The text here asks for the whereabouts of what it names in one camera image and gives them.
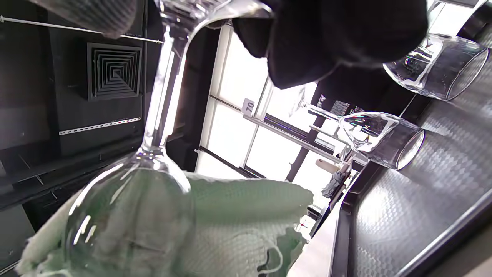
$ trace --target black tray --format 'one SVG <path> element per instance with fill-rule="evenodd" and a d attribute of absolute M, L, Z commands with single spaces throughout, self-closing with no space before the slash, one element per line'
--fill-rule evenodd
<path fill-rule="evenodd" d="M 486 3 L 460 34 L 492 47 L 490 11 Z M 329 276 L 424 276 L 481 225 L 492 210 L 491 87 L 489 59 L 455 100 L 425 108 L 418 124 L 428 131 L 411 164 L 364 168 L 341 204 Z M 416 97 L 403 118 L 426 101 Z"/>

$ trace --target air vent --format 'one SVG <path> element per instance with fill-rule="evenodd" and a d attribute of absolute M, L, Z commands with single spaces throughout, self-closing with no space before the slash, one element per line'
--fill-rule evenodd
<path fill-rule="evenodd" d="M 140 47 L 88 43 L 88 100 L 138 96 L 141 60 Z"/>

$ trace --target glass stem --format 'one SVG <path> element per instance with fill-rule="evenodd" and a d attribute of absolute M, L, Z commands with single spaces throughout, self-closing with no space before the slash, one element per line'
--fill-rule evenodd
<path fill-rule="evenodd" d="M 189 33 L 176 25 L 164 25 L 164 38 L 152 90 L 142 150 L 160 148 L 172 134 L 180 97 Z"/>

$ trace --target drinking glass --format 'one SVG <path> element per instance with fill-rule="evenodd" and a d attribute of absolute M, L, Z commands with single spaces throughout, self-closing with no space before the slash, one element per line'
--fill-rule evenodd
<path fill-rule="evenodd" d="M 424 142 L 420 127 L 383 112 L 343 116 L 338 124 L 352 148 L 382 166 L 400 170 L 408 165 Z"/>
<path fill-rule="evenodd" d="M 212 21 L 269 9 L 255 0 L 155 3 L 164 34 L 142 146 L 94 178 L 71 207 L 62 247 L 75 277 L 170 272 L 194 227 L 190 184 L 165 151 L 189 42 Z"/>
<path fill-rule="evenodd" d="M 449 101 L 473 82 L 488 56 L 489 49 L 473 41 L 428 35 L 402 59 L 384 64 L 384 69 L 410 91 Z"/>

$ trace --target black glove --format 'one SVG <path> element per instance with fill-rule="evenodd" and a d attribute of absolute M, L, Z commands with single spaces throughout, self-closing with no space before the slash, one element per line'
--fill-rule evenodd
<path fill-rule="evenodd" d="M 272 8 L 274 19 L 237 18 L 233 26 L 251 55 L 267 57 L 281 89 L 320 80 L 337 65 L 397 60 L 428 28 L 426 0 L 283 0 Z"/>

